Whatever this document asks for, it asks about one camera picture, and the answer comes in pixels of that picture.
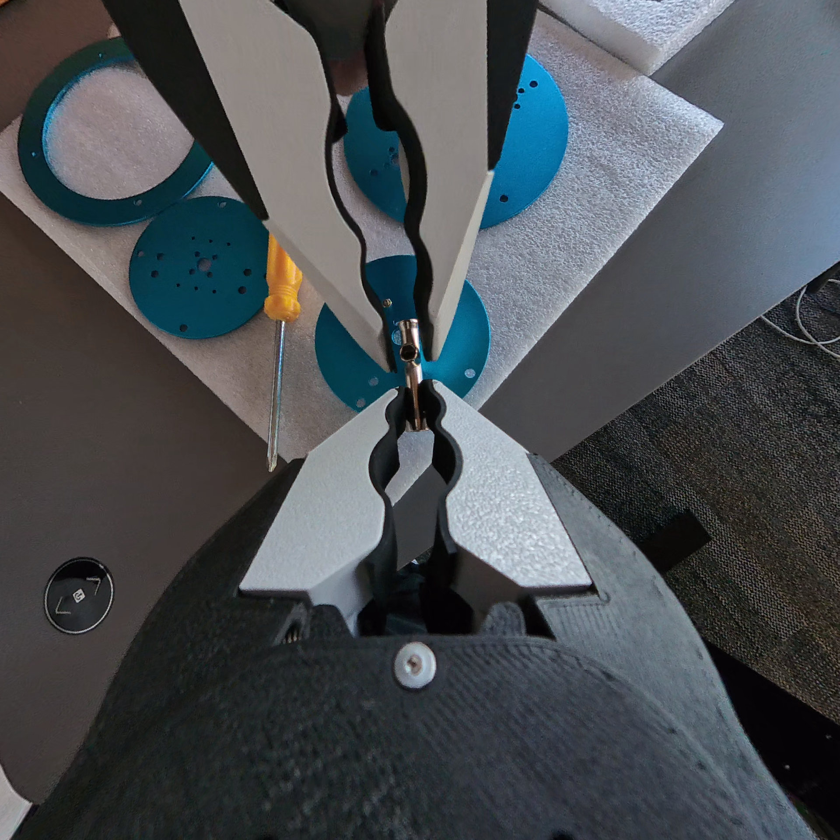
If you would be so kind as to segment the yellow handled screwdriver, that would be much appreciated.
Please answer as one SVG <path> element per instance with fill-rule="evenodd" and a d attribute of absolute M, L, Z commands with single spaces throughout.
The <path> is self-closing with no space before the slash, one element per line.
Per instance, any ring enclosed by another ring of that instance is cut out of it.
<path fill-rule="evenodd" d="M 279 246 L 277 240 L 269 236 L 266 264 L 268 296 L 264 302 L 264 312 L 275 327 L 266 457 L 269 471 L 277 468 L 279 459 L 280 399 L 286 326 L 289 322 L 296 321 L 300 315 L 301 305 L 298 293 L 302 280 L 301 270 Z"/>

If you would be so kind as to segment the grey desk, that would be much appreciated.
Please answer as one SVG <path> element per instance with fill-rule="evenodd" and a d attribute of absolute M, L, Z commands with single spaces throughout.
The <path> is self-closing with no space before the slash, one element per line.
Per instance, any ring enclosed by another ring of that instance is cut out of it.
<path fill-rule="evenodd" d="M 544 457 L 838 260 L 838 2 L 736 2 L 656 75 L 724 127 L 492 396 Z M 257 436 L 2 198 L 2 765 L 42 802 L 151 605 L 267 480 Z M 113 580 L 87 633 L 44 595 Z"/>

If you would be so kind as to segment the white foam block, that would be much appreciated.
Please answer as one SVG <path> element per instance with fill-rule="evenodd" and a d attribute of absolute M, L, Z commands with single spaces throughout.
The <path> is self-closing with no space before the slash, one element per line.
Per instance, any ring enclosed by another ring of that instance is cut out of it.
<path fill-rule="evenodd" d="M 576 32 L 650 75 L 725 11 L 730 1 L 542 1 Z"/>

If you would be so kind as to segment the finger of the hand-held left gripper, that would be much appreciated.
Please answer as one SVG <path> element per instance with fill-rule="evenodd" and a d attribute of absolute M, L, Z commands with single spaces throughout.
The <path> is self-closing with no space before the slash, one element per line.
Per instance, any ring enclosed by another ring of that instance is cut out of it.
<path fill-rule="evenodd" d="M 340 108 L 317 31 L 268 1 L 181 2 L 280 246 L 360 347 L 395 367 L 365 275 L 364 236 L 336 188 Z"/>
<path fill-rule="evenodd" d="M 374 4 L 366 60 L 374 116 L 398 133 L 408 172 L 404 228 L 417 262 L 426 357 L 441 354 L 493 172 L 488 157 L 487 3 Z"/>

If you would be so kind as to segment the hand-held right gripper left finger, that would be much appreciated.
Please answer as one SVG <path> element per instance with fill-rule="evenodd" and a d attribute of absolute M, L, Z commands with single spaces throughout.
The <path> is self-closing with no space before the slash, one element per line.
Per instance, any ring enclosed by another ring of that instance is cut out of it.
<path fill-rule="evenodd" d="M 305 458 L 239 590 L 296 596 L 332 605 L 352 634 L 372 598 L 363 560 L 382 539 L 385 503 L 374 489 L 370 459 L 389 424 L 392 389 Z"/>

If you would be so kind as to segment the silver socket wrench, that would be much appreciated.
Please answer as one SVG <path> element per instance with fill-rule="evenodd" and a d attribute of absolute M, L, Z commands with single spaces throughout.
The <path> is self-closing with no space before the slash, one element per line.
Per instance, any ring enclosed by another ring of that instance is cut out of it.
<path fill-rule="evenodd" d="M 422 347 L 419 323 L 409 318 L 397 323 L 400 333 L 399 357 L 403 362 L 406 382 L 406 420 L 414 432 L 428 429 Z"/>

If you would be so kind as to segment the large blue disc with cutout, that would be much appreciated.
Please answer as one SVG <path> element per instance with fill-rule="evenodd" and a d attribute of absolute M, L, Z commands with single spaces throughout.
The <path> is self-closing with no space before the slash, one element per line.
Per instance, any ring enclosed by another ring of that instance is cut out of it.
<path fill-rule="evenodd" d="M 348 132 L 343 137 L 343 151 L 353 180 L 379 210 L 401 223 L 406 198 L 397 134 L 375 125 L 366 88 L 352 97 L 345 118 Z M 568 135 L 561 90 L 550 73 L 527 55 L 481 229 L 520 214 L 544 193 L 560 169 Z"/>

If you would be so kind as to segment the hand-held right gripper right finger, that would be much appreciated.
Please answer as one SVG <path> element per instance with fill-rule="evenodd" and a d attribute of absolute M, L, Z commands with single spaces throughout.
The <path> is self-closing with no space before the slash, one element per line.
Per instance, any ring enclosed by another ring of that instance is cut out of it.
<path fill-rule="evenodd" d="M 592 578 L 540 478 L 539 458 L 440 382 L 420 386 L 444 481 L 420 586 L 431 634 L 551 634 L 544 596 L 586 593 Z"/>

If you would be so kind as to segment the blue disc with many holes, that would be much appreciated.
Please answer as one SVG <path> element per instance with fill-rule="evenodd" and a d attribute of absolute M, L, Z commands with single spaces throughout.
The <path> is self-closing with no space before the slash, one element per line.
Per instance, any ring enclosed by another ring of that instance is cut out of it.
<path fill-rule="evenodd" d="M 267 245 L 266 228 L 240 201 L 181 201 L 155 217 L 136 243 L 133 300 L 154 326 L 175 336 L 232 332 L 263 308 Z"/>

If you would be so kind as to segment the white foam sheet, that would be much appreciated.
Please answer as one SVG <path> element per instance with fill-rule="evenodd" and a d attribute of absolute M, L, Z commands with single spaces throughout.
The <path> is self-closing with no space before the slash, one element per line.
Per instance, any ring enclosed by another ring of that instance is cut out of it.
<path fill-rule="evenodd" d="M 531 206 L 482 230 L 468 280 L 483 300 L 490 350 L 467 394 L 481 407 L 619 246 L 677 183 L 721 122 L 538 13 L 530 54 L 558 83 L 570 120 L 558 174 Z M 2 132 L 2 193 L 261 437 L 268 430 L 273 328 L 258 315 L 215 339 L 152 327 L 129 291 L 146 223 L 90 227 L 48 210 L 26 186 L 19 119 Z"/>

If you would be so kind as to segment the round desk control button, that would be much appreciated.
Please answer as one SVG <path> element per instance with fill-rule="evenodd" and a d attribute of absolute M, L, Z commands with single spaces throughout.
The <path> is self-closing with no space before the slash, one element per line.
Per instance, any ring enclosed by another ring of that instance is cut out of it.
<path fill-rule="evenodd" d="M 108 568 L 80 557 L 63 563 L 49 578 L 44 608 L 49 623 L 64 634 L 84 634 L 109 614 L 114 587 Z"/>

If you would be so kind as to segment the blue disc with brass standoffs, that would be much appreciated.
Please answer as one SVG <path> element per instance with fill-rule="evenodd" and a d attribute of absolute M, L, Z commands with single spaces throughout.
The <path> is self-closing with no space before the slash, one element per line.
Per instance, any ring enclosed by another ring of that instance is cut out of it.
<path fill-rule="evenodd" d="M 366 264 L 365 274 L 374 292 L 391 305 L 385 308 L 392 328 L 392 347 L 396 357 L 394 371 L 384 371 L 354 341 L 328 306 L 320 311 L 315 350 L 318 366 L 332 392 L 348 407 L 360 411 L 388 390 L 406 383 L 400 353 L 399 321 L 416 316 L 413 289 L 416 259 L 413 255 L 394 255 Z M 439 357 L 421 365 L 425 378 L 442 382 L 458 396 L 465 396 L 478 382 L 490 348 L 487 311 L 476 290 L 466 281 Z"/>

